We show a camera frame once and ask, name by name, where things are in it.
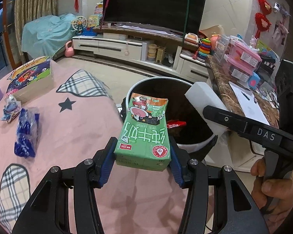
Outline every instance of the light blue cloth cover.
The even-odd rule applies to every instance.
[[[75,18],[73,14],[49,15],[27,23],[23,29],[22,51],[33,59],[53,57],[75,35],[71,31],[71,22]]]

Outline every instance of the marble countertop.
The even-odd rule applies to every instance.
[[[219,92],[216,93],[220,95],[219,97],[223,101],[224,105],[227,107],[229,111],[232,111],[241,116],[245,116],[236,95],[234,94],[232,88],[229,85],[229,81],[236,83],[236,80],[233,77],[227,76],[224,73],[223,68],[216,62],[213,56],[209,55],[207,57],[206,62],[211,67],[211,69],[208,69],[211,82],[212,84],[217,85]],[[276,108],[273,108],[268,101],[263,100],[258,93],[253,92],[253,94],[256,97],[258,104],[261,110],[263,111],[267,121],[270,123],[272,127],[278,128],[278,110]]]

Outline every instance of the green milk carton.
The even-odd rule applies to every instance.
[[[168,99],[133,93],[116,148],[116,163],[163,171],[171,161],[165,110]]]

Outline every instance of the pink bedsheet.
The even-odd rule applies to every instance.
[[[122,122],[111,99],[55,92],[79,69],[78,63],[65,69],[54,63],[55,88],[25,105],[38,107],[40,112],[41,135],[34,159],[21,158],[13,152],[17,119],[11,124],[0,121],[0,181],[10,164],[23,165],[32,193],[50,167],[76,166],[104,148],[111,136],[119,136]],[[3,91],[9,83],[6,79],[0,81]],[[68,97],[76,102],[72,110],[60,113],[58,104]],[[177,233],[187,190],[181,190],[167,170],[146,171],[114,164],[108,183],[96,189],[95,194],[106,234],[166,234]],[[70,194],[70,227],[76,233],[72,197]]]

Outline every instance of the white foam block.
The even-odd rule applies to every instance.
[[[207,105],[217,107],[228,111],[224,103],[219,99],[216,93],[205,82],[196,82],[185,94],[191,105],[198,111],[200,116],[206,121],[212,132],[221,136],[227,127],[217,124],[216,122],[207,120],[203,116],[203,109]]]

